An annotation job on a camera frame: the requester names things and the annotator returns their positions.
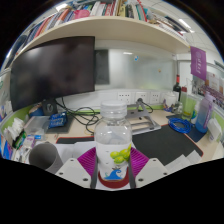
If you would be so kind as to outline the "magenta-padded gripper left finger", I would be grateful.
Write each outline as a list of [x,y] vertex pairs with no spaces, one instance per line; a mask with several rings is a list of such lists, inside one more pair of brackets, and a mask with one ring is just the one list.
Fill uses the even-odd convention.
[[97,182],[96,148],[78,158],[68,159],[56,175],[81,187],[94,189]]

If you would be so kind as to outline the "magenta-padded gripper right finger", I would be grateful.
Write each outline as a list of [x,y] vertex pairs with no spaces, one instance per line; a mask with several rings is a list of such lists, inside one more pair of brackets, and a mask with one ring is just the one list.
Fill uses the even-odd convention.
[[149,159],[135,148],[129,160],[129,182],[131,188],[140,188],[168,175],[166,167],[157,159]]

